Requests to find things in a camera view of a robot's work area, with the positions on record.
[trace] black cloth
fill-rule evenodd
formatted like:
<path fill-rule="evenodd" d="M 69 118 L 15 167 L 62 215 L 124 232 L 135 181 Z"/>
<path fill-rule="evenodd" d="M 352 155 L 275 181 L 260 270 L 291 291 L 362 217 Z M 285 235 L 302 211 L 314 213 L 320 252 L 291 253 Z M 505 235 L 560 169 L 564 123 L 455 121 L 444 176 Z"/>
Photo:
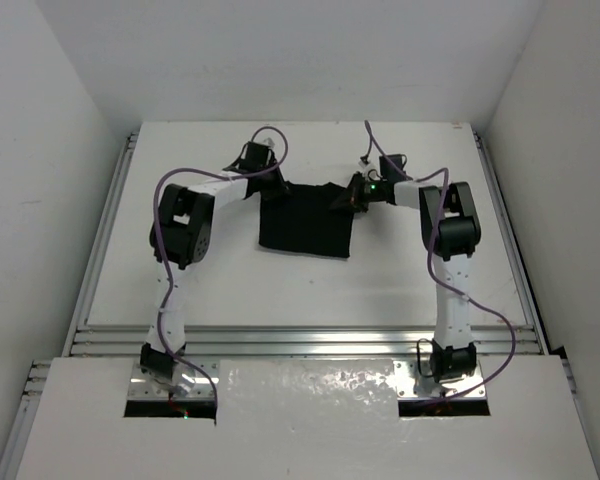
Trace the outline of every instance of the black cloth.
<path fill-rule="evenodd" d="M 285 252 L 349 258 L 353 213 L 329 210 L 343 187 L 295 185 L 291 195 L 260 200 L 260 245 Z"/>

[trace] gray wall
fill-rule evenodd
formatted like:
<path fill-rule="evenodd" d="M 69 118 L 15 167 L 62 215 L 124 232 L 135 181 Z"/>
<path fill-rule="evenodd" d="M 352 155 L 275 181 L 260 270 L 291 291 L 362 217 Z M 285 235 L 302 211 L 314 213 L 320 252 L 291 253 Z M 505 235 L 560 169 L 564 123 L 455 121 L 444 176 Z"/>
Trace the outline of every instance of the gray wall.
<path fill-rule="evenodd" d="M 488 140 L 600 468 L 600 0 L 547 2 Z"/>
<path fill-rule="evenodd" d="M 38 8 L 0 0 L 0 455 L 61 351 L 118 152 Z"/>
<path fill-rule="evenodd" d="M 118 133 L 142 120 L 483 128 L 542 0 L 38 0 Z"/>

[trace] purple cable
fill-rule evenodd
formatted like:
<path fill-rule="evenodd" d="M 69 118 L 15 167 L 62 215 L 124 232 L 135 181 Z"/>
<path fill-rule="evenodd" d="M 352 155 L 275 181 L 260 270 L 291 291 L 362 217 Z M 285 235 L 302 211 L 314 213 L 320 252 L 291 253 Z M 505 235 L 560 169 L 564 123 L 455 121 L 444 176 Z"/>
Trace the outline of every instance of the purple cable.
<path fill-rule="evenodd" d="M 158 329 L 158 337 L 160 338 L 160 343 L 162 344 L 162 347 L 164 348 L 164 351 L 166 352 L 167 355 L 169 355 L 171 358 L 173 358 L 176 362 L 182 363 L 183 365 L 186 365 L 187 367 L 191 368 L 192 370 L 200 373 L 203 377 L 205 377 L 209 381 L 209 384 L 211 385 L 211 388 L 213 390 L 213 400 L 214 400 L 214 406 L 215 406 L 216 411 L 218 410 L 218 389 L 216 388 L 215 383 L 213 382 L 211 377 L 207 374 L 207 372 L 205 372 L 202 368 L 198 367 L 197 365 L 194 365 L 193 363 L 191 363 L 184 357 L 181 357 L 176 352 L 171 350 L 171 347 L 169 347 L 169 344 L 167 343 L 167 340 L 164 336 L 164 332 L 162 329 L 162 313 L 163 313 L 164 308 L 167 306 L 167 302 L 169 301 L 171 294 L 173 293 L 175 281 L 173 278 L 173 271 L 171 270 L 171 265 L 169 265 L 169 261 L 167 259 L 167 250 L 164 246 L 164 239 L 162 237 L 162 229 L 160 228 L 160 215 L 159 215 L 159 211 L 158 211 L 159 206 L 160 206 L 160 192 L 162 191 L 162 187 L 167 182 L 167 180 L 169 180 L 169 178 L 171 178 L 172 176 L 177 175 L 178 173 L 196 173 L 198 175 L 204 175 L 205 177 L 211 177 L 211 178 L 215 178 L 215 179 L 222 180 L 222 181 L 232 181 L 232 180 L 239 180 L 239 179 L 243 179 L 243 178 L 257 177 L 259 175 L 264 175 L 264 174 L 267 174 L 277 168 L 280 168 L 280 165 L 282 165 L 282 162 L 284 162 L 285 159 L 287 158 L 287 153 L 289 153 L 289 142 L 287 141 L 287 137 L 278 128 L 272 127 L 269 125 L 265 125 L 255 131 L 255 133 L 251 136 L 251 141 L 253 142 L 255 140 L 256 136 L 264 130 L 274 131 L 278 135 L 280 135 L 280 137 L 282 138 L 282 142 L 284 143 L 284 153 L 282 154 L 282 157 L 280 157 L 280 160 L 278 161 L 278 163 L 276 163 L 268 168 L 265 168 L 264 170 L 262 170 L 260 172 L 246 173 L 243 175 L 236 175 L 236 176 L 232 176 L 232 177 L 226 177 L 226 176 L 218 175 L 216 173 L 206 172 L 204 170 L 199 170 L 197 168 L 188 168 L 188 167 L 176 168 L 176 169 L 171 170 L 163 175 L 163 177 L 158 181 L 158 184 L 156 185 L 156 189 L 153 193 L 153 227 L 154 227 L 155 234 L 156 234 L 156 245 L 158 246 L 158 252 L 160 252 L 160 258 L 162 258 L 162 264 L 164 265 L 164 269 L 167 273 L 167 282 L 169 284 L 169 287 L 167 288 L 167 292 L 165 293 L 164 298 L 162 299 L 162 302 L 160 303 L 160 308 L 158 309 L 158 317 L 157 317 L 157 325 L 156 325 L 156 327 Z"/>
<path fill-rule="evenodd" d="M 380 145 L 378 144 L 375 136 L 373 135 L 373 131 L 371 130 L 371 125 L 369 124 L 368 120 L 364 121 L 364 126 L 365 126 L 365 129 L 367 130 L 367 133 L 369 134 L 369 139 L 370 139 L 371 143 L 373 143 L 375 145 L 375 147 L 378 149 L 378 151 L 380 152 L 380 154 L 386 158 L 387 155 L 380 148 Z M 396 165 L 394 165 L 393 162 L 387 162 L 387 163 L 392 168 L 394 168 L 397 172 L 399 172 L 402 176 L 404 176 L 407 180 L 413 180 L 406 173 L 404 173 L 402 170 L 400 170 Z M 456 295 L 460 295 L 461 297 L 466 297 L 467 301 L 470 304 L 472 304 L 474 307 L 478 308 L 479 310 L 482 310 L 483 312 L 490 313 L 491 315 L 494 315 L 494 316 L 498 317 L 500 320 L 502 320 L 505 323 L 505 325 L 509 328 L 509 333 L 511 334 L 511 350 L 509 351 L 507 358 L 504 360 L 504 362 L 502 362 L 502 365 L 500 365 L 496 369 L 496 371 L 493 372 L 491 375 L 489 375 L 487 378 L 483 379 L 482 382 L 480 382 L 479 384 L 474 385 L 473 387 L 468 388 L 466 390 L 463 390 L 462 392 L 454 393 L 453 395 L 449 395 L 446 397 L 440 397 L 440 398 L 434 398 L 434 399 L 430 399 L 430 400 L 424 400 L 422 402 L 419 402 L 419 405 L 421 405 L 421 406 L 437 405 L 439 403 L 444 403 L 447 400 L 450 400 L 452 398 L 463 397 L 467 393 L 471 393 L 474 390 L 476 390 L 477 388 L 480 388 L 480 387 L 486 385 L 488 382 L 490 382 L 491 380 L 496 378 L 498 375 L 500 375 L 505 368 L 507 368 L 507 366 L 511 363 L 511 360 L 513 360 L 513 357 L 516 353 L 516 332 L 515 332 L 513 325 L 511 324 L 511 322 L 509 320 L 507 320 L 507 318 L 504 315 L 502 315 L 500 312 L 496 312 L 495 310 L 493 310 L 489 307 L 485 307 L 484 305 L 475 301 L 473 298 L 469 297 L 462 290 L 459 290 L 459 289 L 445 283 L 443 280 L 439 279 L 436 276 L 435 272 L 433 271 L 433 250 L 434 250 L 434 247 L 436 244 L 436 240 L 438 238 L 438 228 L 439 228 L 440 222 L 442 221 L 442 218 L 444 216 L 444 202 L 445 202 L 445 199 L 447 198 L 447 193 L 449 191 L 449 169 L 446 167 L 441 168 L 440 170 L 436 170 L 435 172 L 433 172 L 430 175 L 427 175 L 425 177 L 418 178 L 415 180 L 416 182 L 426 182 L 427 180 L 431 180 L 432 178 L 437 177 L 440 174 L 444 175 L 444 177 L 443 177 L 444 179 L 442 182 L 442 189 L 440 191 L 440 203 L 438 203 L 438 209 L 436 211 L 436 216 L 433 221 L 433 234 L 431 235 L 431 238 L 429 239 L 429 245 L 427 245 L 427 271 L 429 272 L 429 276 L 432 278 L 432 280 L 434 282 L 436 282 L 441 287 L 446 288 L 447 290 L 455 293 Z"/>

